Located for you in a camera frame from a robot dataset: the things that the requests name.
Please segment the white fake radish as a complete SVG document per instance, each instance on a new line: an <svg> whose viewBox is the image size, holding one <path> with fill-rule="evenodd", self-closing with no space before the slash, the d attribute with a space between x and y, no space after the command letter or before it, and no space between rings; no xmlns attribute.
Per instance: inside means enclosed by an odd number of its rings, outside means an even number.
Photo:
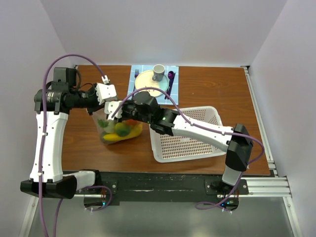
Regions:
<svg viewBox="0 0 316 237"><path fill-rule="evenodd" d="M104 119L98 119L97 125L101 132L106 133L114 133L115 132L115 122L113 120L104 120Z"/></svg>

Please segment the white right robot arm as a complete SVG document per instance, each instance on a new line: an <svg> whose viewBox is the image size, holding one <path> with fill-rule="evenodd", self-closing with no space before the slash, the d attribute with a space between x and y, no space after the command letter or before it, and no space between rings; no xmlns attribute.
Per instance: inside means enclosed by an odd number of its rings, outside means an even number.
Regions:
<svg viewBox="0 0 316 237"><path fill-rule="evenodd" d="M226 194L237 189L237 183L247 169L253 142L242 124L235 127L216 126L190 118L179 109L162 108L156 98L146 91L136 93L131 100L121 101L114 116L121 120L145 122L158 134L195 139L225 152L220 189Z"/></svg>

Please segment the light blue checked placemat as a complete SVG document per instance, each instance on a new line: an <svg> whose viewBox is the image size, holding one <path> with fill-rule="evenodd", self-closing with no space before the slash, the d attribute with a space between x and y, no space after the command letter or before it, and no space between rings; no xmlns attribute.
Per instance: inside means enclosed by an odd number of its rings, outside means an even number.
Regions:
<svg viewBox="0 0 316 237"><path fill-rule="evenodd" d="M168 94L174 100L174 102L179 104L179 67L177 66L165 66L165 74L160 82L152 80L154 75L153 65L132 65L127 94L132 93L134 90L143 87L155 87L167 92L169 88L169 78L168 73L173 71L175 73L175 78L173 80L171 92Z"/></svg>

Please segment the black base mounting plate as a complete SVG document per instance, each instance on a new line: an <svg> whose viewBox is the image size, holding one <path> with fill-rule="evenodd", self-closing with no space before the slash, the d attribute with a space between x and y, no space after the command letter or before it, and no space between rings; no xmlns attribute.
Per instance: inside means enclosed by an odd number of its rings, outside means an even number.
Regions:
<svg viewBox="0 0 316 237"><path fill-rule="evenodd" d="M77 195L85 197L86 205L101 206L102 201L112 205L121 202L200 202L218 203L234 195L247 195L248 185L242 179L236 189L222 182L220 175L180 173L101 172L100 185L110 188L83 189Z"/></svg>

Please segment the cream and teal plate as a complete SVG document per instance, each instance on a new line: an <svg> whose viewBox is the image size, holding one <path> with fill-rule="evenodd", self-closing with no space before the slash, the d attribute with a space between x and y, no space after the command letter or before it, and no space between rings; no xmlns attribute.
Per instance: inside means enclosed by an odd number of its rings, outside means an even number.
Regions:
<svg viewBox="0 0 316 237"><path fill-rule="evenodd" d="M140 73L136 79L135 89L145 88L145 87L154 87L167 91L169 86L169 79L166 75L164 75L162 81L153 81L153 70L147 70Z"/></svg>

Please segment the white perforated plastic basket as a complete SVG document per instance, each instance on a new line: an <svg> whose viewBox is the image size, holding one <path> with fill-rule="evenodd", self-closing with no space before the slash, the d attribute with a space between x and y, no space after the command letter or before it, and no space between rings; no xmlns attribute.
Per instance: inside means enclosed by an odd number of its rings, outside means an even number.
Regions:
<svg viewBox="0 0 316 237"><path fill-rule="evenodd" d="M151 145L156 161L179 162L226 154L228 142L232 138L229 135L232 128L222 125L221 118L214 107L191 107L183 108L181 111L193 123L219 133L191 126L182 116L175 121L173 136L161 135L150 129Z"/></svg>

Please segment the yellow fake banana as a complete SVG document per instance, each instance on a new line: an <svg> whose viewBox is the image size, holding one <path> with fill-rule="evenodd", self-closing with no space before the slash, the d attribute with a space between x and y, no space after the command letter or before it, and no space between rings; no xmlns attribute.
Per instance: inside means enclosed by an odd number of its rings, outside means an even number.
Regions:
<svg viewBox="0 0 316 237"><path fill-rule="evenodd" d="M140 123L135 126L117 123L114 133L102 135L101 138L107 142L118 142L137 137L141 134L142 130L143 126Z"/></svg>

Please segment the purple metal fork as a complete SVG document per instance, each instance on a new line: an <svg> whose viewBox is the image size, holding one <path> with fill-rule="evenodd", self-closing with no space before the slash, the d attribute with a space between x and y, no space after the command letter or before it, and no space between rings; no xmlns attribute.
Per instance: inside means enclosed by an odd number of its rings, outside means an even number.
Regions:
<svg viewBox="0 0 316 237"><path fill-rule="evenodd" d="M136 79L139 75L139 70L138 69L135 69L135 72L134 72L134 88L133 88L133 91L135 91L135 85L136 85Z"/></svg>

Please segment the orange fake fruit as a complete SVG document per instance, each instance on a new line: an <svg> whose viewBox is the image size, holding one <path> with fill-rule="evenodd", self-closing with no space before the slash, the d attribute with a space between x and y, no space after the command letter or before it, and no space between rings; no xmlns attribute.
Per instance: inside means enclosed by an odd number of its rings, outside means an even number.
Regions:
<svg viewBox="0 0 316 237"><path fill-rule="evenodd" d="M129 126L135 126L138 124L138 121L136 120L133 120L133 119L129 119L129 120L126 120L125 123Z"/></svg>

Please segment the grey ceramic mug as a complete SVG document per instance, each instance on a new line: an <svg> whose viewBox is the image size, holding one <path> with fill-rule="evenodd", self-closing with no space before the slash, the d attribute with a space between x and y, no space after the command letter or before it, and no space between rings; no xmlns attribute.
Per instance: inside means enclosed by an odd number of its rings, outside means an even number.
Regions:
<svg viewBox="0 0 316 237"><path fill-rule="evenodd" d="M165 67L162 64L156 64L153 67L153 81L162 81L165 73Z"/></svg>

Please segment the clear polka dot zip bag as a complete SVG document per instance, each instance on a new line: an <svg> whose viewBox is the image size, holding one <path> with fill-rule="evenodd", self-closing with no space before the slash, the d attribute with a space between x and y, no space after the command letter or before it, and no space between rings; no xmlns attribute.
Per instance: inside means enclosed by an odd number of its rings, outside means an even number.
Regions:
<svg viewBox="0 0 316 237"><path fill-rule="evenodd" d="M92 114L100 140L106 144L113 144L139 136L142 133L141 122L129 119L121 122L107 120L104 110L98 110Z"/></svg>

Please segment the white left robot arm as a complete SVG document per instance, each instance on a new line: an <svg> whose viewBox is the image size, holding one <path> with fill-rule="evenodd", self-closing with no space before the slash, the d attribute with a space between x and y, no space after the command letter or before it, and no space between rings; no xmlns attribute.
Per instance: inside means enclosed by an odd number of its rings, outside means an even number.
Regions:
<svg viewBox="0 0 316 237"><path fill-rule="evenodd" d="M53 80L46 83L46 107L42 90L34 96L38 136L34 165L29 179L22 181L23 193L43 198L71 199L80 189L96 194L102 189L99 170L84 169L64 174L62 170L63 137L70 110L99 107L96 84L88 91L80 89L81 75L77 69L56 67Z"/></svg>

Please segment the aluminium frame rail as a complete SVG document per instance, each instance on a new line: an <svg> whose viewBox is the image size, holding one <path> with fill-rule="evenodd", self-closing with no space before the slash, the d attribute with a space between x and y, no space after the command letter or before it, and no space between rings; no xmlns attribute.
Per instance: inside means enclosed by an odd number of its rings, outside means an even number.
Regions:
<svg viewBox="0 0 316 237"><path fill-rule="evenodd" d="M252 163L255 138L244 125L225 127L220 121L193 119L185 109L163 108L150 94L150 87L137 88L122 101L106 75L101 83L82 89L81 75L75 68L50 66L53 80L43 81L34 97L37 113L37 150L32 172L22 181L22 192L38 197L71 199L80 191L93 192L102 202L92 204L99 211L120 202L195 202L199 210L219 208L233 213L239 197L247 195L248 180L243 173ZM85 109L89 115L102 112L96 120L100 139L113 144L137 137L148 124L151 139L168 136L166 145L153 146L155 155L167 150L176 160L204 158L193 141L213 147L213 156L225 155L225 171L216 174L141 172L101 172L81 169L64 172L62 152L64 132L72 109Z"/></svg>

